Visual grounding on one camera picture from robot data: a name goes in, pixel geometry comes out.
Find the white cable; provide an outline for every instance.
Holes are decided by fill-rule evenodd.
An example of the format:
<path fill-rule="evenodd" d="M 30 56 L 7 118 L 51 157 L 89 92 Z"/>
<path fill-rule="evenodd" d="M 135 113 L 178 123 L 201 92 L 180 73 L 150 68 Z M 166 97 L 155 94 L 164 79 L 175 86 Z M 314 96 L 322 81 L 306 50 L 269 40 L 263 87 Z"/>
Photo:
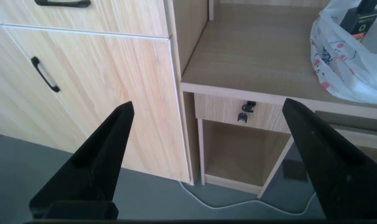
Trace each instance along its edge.
<path fill-rule="evenodd" d="M 284 213 L 284 214 L 287 214 L 287 215 L 303 215 L 307 212 L 307 209 L 309 208 L 309 205 L 311 203 L 311 201 L 313 200 L 314 196 L 315 196 L 315 192 L 314 194 L 310 197 L 309 201 L 307 202 L 307 205 L 305 207 L 305 210 L 303 212 L 299 212 L 299 213 L 291 213 L 291 212 L 286 212 L 284 210 L 281 210 L 280 208 L 276 208 L 272 205 L 269 205 L 267 203 L 264 203 L 260 200 L 248 200 L 248 201 L 245 201 L 245 202 L 240 202 L 240 203 L 234 203 L 234 204 L 231 204 L 231 205 L 225 205 L 225 206 L 220 206 L 220 207 L 213 207 L 213 206 L 210 206 L 210 205 L 207 205 L 205 202 L 201 201 L 197 196 L 195 196 L 193 193 L 191 193 L 191 191 L 189 191 L 188 189 L 186 189 L 183 184 L 181 182 L 180 183 L 180 186 L 182 186 L 182 188 L 188 193 L 190 194 L 195 200 L 197 200 L 198 202 L 200 202 L 203 206 L 207 207 L 207 208 L 210 208 L 210 209 L 224 209 L 224 208 L 231 208 L 231 207 L 234 207 L 234 206 L 238 206 L 238 205 L 244 205 L 246 203 L 253 203 L 253 202 L 256 202 L 256 203 L 260 203 L 262 205 L 265 205 L 269 208 L 272 208 L 274 210 L 277 210 L 278 212 L 281 212 L 281 213 Z"/>

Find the drawer handle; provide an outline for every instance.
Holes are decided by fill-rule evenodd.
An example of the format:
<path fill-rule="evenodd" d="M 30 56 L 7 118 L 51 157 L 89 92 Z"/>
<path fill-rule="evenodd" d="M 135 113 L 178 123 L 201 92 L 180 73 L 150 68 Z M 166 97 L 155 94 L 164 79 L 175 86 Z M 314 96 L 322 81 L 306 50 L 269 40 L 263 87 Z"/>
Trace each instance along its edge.
<path fill-rule="evenodd" d="M 237 121 L 245 121 L 245 123 L 248 121 L 248 115 L 246 115 L 245 112 L 253 113 L 253 108 L 256 106 L 256 102 L 248 101 L 245 105 L 241 107 L 243 112 L 238 114 Z"/>
<path fill-rule="evenodd" d="M 90 0 L 81 0 L 75 2 L 50 2 L 48 0 L 35 0 L 38 6 L 63 6 L 63 7 L 88 7 Z"/>
<path fill-rule="evenodd" d="M 46 80 L 46 78 L 45 78 L 44 75 L 42 74 L 42 72 L 40 72 L 39 67 L 38 67 L 38 65 L 39 65 L 39 63 L 40 63 L 39 59 L 38 59 L 37 57 L 33 57 L 33 58 L 31 58 L 31 63 L 32 63 L 32 65 L 35 67 L 35 69 L 38 71 L 39 75 L 45 80 L 46 84 L 47 84 L 47 85 L 48 85 L 48 86 L 49 86 L 54 92 L 58 93 L 58 92 L 60 91 L 60 88 L 59 88 L 57 85 L 55 85 L 55 86 L 51 86 L 50 83 Z"/>

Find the wooden cabinet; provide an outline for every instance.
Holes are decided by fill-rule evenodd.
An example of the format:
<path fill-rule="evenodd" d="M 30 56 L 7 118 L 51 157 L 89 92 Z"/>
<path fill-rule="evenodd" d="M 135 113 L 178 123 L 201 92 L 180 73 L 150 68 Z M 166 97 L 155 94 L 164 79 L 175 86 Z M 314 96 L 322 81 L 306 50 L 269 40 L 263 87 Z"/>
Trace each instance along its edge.
<path fill-rule="evenodd" d="M 118 105 L 135 117 L 123 166 L 189 182 L 169 40 L 8 27 L 60 87 L 60 101 L 89 136 Z"/>
<path fill-rule="evenodd" d="M 326 1 L 210 3 L 214 20 L 180 83 L 195 94 L 203 184 L 262 197 L 294 143 L 281 111 L 287 98 L 306 105 L 377 162 L 377 105 L 332 96 L 309 60 L 310 29 L 321 8 L 308 6 Z M 257 104 L 244 123 L 237 117 L 246 101 Z"/>
<path fill-rule="evenodd" d="M 69 0 L 49 2 L 71 2 Z M 90 0 L 84 8 L 0 1 L 4 24 L 168 37 L 162 0 Z"/>
<path fill-rule="evenodd" d="M 64 151 L 85 135 L 0 26 L 0 134 Z"/>
<path fill-rule="evenodd" d="M 90 0 L 83 8 L 38 1 L 0 1 L 0 134 L 75 152 L 132 101 L 123 167 L 193 184 L 197 122 L 184 105 L 193 94 L 179 81 L 208 1 Z"/>

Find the gray floor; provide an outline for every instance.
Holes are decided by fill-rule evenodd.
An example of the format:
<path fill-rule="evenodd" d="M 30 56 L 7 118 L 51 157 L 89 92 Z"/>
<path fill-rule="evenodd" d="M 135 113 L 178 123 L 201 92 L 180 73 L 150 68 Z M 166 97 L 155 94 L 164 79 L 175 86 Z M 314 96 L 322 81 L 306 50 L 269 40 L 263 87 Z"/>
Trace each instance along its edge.
<path fill-rule="evenodd" d="M 0 223 L 31 220 L 28 202 L 71 154 L 29 142 L 0 136 Z M 292 148 L 288 157 L 298 158 Z M 187 187 L 212 206 L 255 199 L 256 196 L 216 185 Z M 282 178 L 281 167 L 263 201 L 292 213 L 302 212 L 313 194 L 312 184 Z M 121 169 L 114 202 L 119 219 L 315 219 L 325 218 L 317 197 L 302 216 L 277 212 L 258 203 L 211 210 L 199 204 L 179 183 L 132 170 Z"/>

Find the black cabinet handle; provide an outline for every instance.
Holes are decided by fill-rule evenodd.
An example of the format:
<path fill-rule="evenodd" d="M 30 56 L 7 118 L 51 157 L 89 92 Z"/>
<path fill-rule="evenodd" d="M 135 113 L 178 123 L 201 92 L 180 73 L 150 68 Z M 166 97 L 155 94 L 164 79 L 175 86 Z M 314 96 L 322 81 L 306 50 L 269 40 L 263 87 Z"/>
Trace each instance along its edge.
<path fill-rule="evenodd" d="M 54 92 L 58 93 L 58 92 L 60 91 L 60 88 L 59 88 L 57 85 L 55 85 L 55 86 L 51 86 L 50 83 L 46 80 L 46 78 L 45 78 L 44 75 L 42 74 L 42 72 L 40 72 L 39 67 L 38 67 L 38 65 L 39 65 L 39 63 L 40 63 L 39 59 L 38 59 L 37 57 L 33 57 L 33 58 L 31 58 L 31 63 L 32 63 L 32 65 L 35 67 L 35 69 L 39 72 L 39 75 L 45 80 L 46 84 L 47 84 L 47 85 L 48 85 L 48 86 L 49 86 Z"/>
<path fill-rule="evenodd" d="M 88 7 L 90 0 L 81 0 L 75 2 L 50 2 L 48 0 L 35 0 L 38 6 L 63 6 L 63 7 Z"/>

